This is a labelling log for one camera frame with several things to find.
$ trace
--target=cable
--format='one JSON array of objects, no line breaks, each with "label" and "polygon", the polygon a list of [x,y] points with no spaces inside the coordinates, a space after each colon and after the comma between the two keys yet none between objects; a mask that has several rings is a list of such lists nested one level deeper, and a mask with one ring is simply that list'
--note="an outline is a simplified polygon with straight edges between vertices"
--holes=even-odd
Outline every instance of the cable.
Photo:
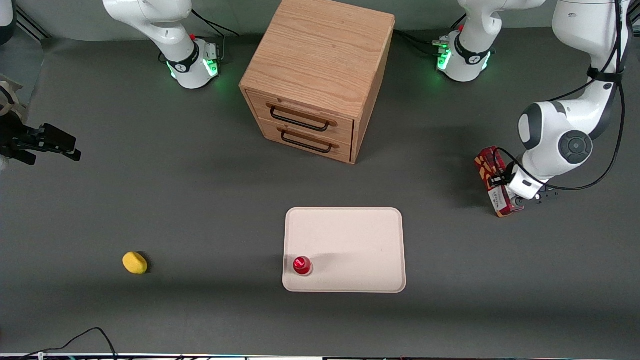
[{"label": "cable", "polygon": [[[609,59],[607,60],[607,63],[606,63],[606,64],[602,67],[602,69],[601,69],[602,71],[606,71],[606,70],[607,70],[607,67],[609,67],[609,64],[611,64],[611,61],[613,60],[613,56],[616,54],[616,51],[617,51],[616,46],[614,46],[614,47],[613,47],[613,50],[611,51],[611,54],[609,55]],[[562,99],[562,98],[565,98],[565,97],[567,97],[567,96],[571,96],[571,95],[573,95],[573,94],[577,93],[578,91],[580,91],[580,90],[582,90],[582,89],[586,88],[587,86],[589,86],[589,85],[593,84],[595,81],[596,81],[595,79],[591,79],[591,81],[589,81],[589,82],[587,82],[586,84],[584,84],[584,85],[582,85],[582,86],[578,87],[577,89],[572,90],[572,91],[570,91],[570,92],[568,92],[568,93],[566,93],[566,94],[564,94],[564,95],[557,96],[557,97],[555,97],[555,98],[553,98],[553,99],[549,99],[549,100],[547,100],[547,101],[556,101],[556,100],[560,100],[560,99]]]},{"label": "cable", "polygon": [[213,30],[215,30],[218,34],[220,34],[220,36],[222,37],[222,54],[220,55],[220,61],[225,59],[225,55],[227,53],[226,47],[227,47],[227,37],[225,36],[225,34],[223,34],[220,30],[218,30],[218,28],[227,30],[230,33],[233,33],[235,36],[240,37],[239,33],[236,33],[235,31],[225,28],[222,25],[216,24],[213,21],[209,21],[205,18],[203,18],[197,11],[195,10],[191,10],[191,12],[193,13],[193,15],[196,15],[196,17],[202,21],[204,21],[205,24],[207,24],[210,28],[212,28]]},{"label": "cable", "polygon": [[[616,0],[615,2],[616,4],[616,43],[614,45],[614,49],[609,57],[609,61],[607,62],[607,65],[605,66],[605,68],[603,69],[603,71],[606,69],[606,67],[609,66],[610,61],[612,60],[614,53],[617,54],[616,57],[616,72],[620,71],[620,67],[622,65],[622,59],[621,59],[621,53],[622,53],[622,18],[621,18],[621,5],[620,2],[618,0]],[[515,165],[518,165],[521,169],[522,172],[524,172],[525,174],[527,174],[531,179],[533,179],[534,181],[536,181],[537,183],[543,185],[543,186],[547,186],[550,188],[554,188],[554,189],[558,189],[558,190],[564,190],[564,191],[579,191],[579,190],[585,190],[588,188],[591,188],[593,186],[596,186],[598,183],[600,183],[600,181],[602,181],[602,179],[604,179],[607,175],[609,175],[609,172],[611,171],[611,169],[613,168],[613,166],[616,163],[616,160],[618,159],[618,153],[620,151],[620,145],[622,144],[622,136],[625,130],[625,116],[626,116],[626,103],[625,103],[625,91],[622,87],[622,81],[617,81],[616,82],[617,86],[618,86],[618,92],[620,93],[620,130],[618,131],[618,139],[616,141],[616,148],[613,151],[613,156],[611,157],[611,162],[609,163],[609,166],[607,167],[607,170],[605,170],[605,172],[595,181],[593,181],[590,184],[584,185],[584,186],[578,186],[575,188],[568,188],[568,187],[564,187],[564,186],[556,186],[556,185],[552,185],[552,184],[548,184],[548,183],[544,183],[542,181],[540,181],[539,179],[537,179],[535,176],[533,176],[527,169],[525,169],[522,164],[513,156],[511,155],[507,150],[501,148],[501,147],[497,147],[494,151],[493,151],[493,162],[495,164],[497,164],[497,153],[499,151],[503,152],[505,155],[507,155],[509,158],[511,158],[511,161],[513,161],[513,163]]]},{"label": "cable", "polygon": [[231,30],[231,29],[227,29],[227,28],[225,28],[225,27],[224,27],[224,26],[222,26],[222,25],[216,24],[216,23],[215,23],[215,22],[213,22],[213,21],[210,21],[210,20],[207,20],[207,19],[203,18],[202,16],[200,16],[200,14],[199,14],[197,11],[195,11],[195,10],[193,10],[193,9],[191,10],[191,12],[193,13],[193,15],[196,15],[196,17],[198,17],[200,20],[202,20],[202,21],[206,22],[206,23],[207,23],[207,24],[209,24],[209,25],[217,26],[217,27],[219,27],[219,28],[221,28],[221,29],[227,30],[228,32],[230,32],[230,33],[234,34],[234,35],[235,35],[235,36],[237,36],[237,37],[239,37],[239,36],[240,36],[240,34],[239,34],[239,33],[236,33],[235,31],[233,31],[233,30]]},{"label": "cable", "polygon": [[414,44],[412,42],[412,36],[406,33],[403,33],[402,31],[396,31],[394,30],[394,33],[398,34],[401,38],[405,39],[406,42],[411,45],[414,49],[420,51],[422,54],[428,55],[428,56],[433,56],[434,53],[429,53],[428,51],[421,49],[419,46],[417,46],[416,44]]},{"label": "cable", "polygon": [[455,29],[455,28],[456,28],[456,26],[458,26],[458,25],[462,22],[462,20],[464,20],[464,19],[465,19],[465,17],[467,17],[467,14],[466,14],[466,13],[465,13],[464,15],[462,15],[462,16],[460,17],[460,19],[458,19],[458,21],[454,22],[454,23],[453,23],[453,25],[451,25],[451,28],[452,28],[452,29]]},{"label": "cable", "polygon": [[52,348],[46,348],[43,350],[38,350],[38,351],[34,351],[30,354],[26,354],[25,356],[21,356],[20,358],[18,358],[18,360],[24,360],[28,357],[37,355],[39,352],[44,352],[44,353],[48,353],[48,352],[52,352],[52,351],[57,351],[57,350],[63,350],[64,348],[66,348],[67,346],[69,346],[69,344],[71,344],[72,342],[74,342],[76,339],[80,338],[81,336],[85,335],[87,332],[90,332],[92,330],[98,330],[100,331],[100,333],[102,334],[102,336],[104,337],[104,339],[107,341],[107,343],[109,344],[109,349],[111,350],[111,354],[113,355],[113,359],[115,359],[116,357],[118,357],[116,350],[113,348],[113,344],[111,343],[111,340],[109,339],[109,336],[107,336],[107,334],[104,332],[104,330],[102,330],[99,327],[92,327],[91,329],[83,332],[82,334],[76,336],[75,338],[69,340],[66,344],[64,344],[62,347],[52,347]]},{"label": "cable", "polygon": [[638,8],[638,6],[640,6],[640,1],[636,1],[636,3],[633,4],[633,7],[631,8],[631,10],[628,11],[628,13],[629,14],[633,13]]},{"label": "cable", "polygon": [[400,35],[403,38],[407,38],[409,40],[413,40],[419,44],[425,44],[425,45],[431,45],[431,42],[428,40],[421,40],[413,35],[409,35],[407,33],[405,33],[404,31],[400,31],[400,30],[394,30],[394,33]]}]

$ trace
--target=green light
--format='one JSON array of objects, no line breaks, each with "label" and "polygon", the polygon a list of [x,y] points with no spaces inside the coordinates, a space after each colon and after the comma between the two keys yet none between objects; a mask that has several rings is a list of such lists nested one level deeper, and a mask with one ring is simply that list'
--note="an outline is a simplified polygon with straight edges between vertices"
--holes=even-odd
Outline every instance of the green light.
[{"label": "green light", "polygon": [[169,65],[169,62],[166,63],[166,66],[169,68],[169,71],[171,71],[171,77],[175,79],[175,74],[173,73],[173,69],[171,68],[171,65]]},{"label": "green light", "polygon": [[491,56],[491,51],[486,55],[486,59],[484,59],[484,65],[482,65],[482,70],[486,69],[486,64],[489,62],[490,56]]},{"label": "green light", "polygon": [[451,50],[447,49],[444,54],[440,55],[438,59],[438,69],[444,71],[449,64],[449,59],[451,58]]},{"label": "green light", "polygon": [[202,62],[207,67],[207,71],[211,77],[218,75],[218,63],[214,60],[202,59]]}]

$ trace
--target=box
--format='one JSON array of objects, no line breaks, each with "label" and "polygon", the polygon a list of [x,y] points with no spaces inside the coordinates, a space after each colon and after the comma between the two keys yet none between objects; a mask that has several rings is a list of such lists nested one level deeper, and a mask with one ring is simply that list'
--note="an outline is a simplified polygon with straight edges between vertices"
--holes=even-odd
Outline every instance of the box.
[{"label": "box", "polygon": [[395,21],[335,1],[283,0],[240,82],[264,137],[354,164]]}]

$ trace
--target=cabinet top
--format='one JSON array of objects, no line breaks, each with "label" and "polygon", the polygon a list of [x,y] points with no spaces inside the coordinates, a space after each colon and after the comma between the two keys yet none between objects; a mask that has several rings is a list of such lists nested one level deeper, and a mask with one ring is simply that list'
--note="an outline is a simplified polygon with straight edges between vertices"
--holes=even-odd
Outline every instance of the cabinet top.
[{"label": "cabinet top", "polygon": [[335,1],[283,0],[240,85],[358,119],[395,21]]}]

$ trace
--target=drawer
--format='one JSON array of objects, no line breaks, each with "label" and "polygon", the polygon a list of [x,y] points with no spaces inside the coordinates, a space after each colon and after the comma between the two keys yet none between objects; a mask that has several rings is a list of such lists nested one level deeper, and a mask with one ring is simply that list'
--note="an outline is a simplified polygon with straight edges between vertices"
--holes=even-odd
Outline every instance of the drawer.
[{"label": "drawer", "polygon": [[258,123],[264,137],[271,141],[342,161],[343,163],[351,163],[350,145],[286,129],[284,126],[270,120],[259,119]]},{"label": "drawer", "polygon": [[353,121],[247,91],[257,116],[298,133],[351,144]]}]

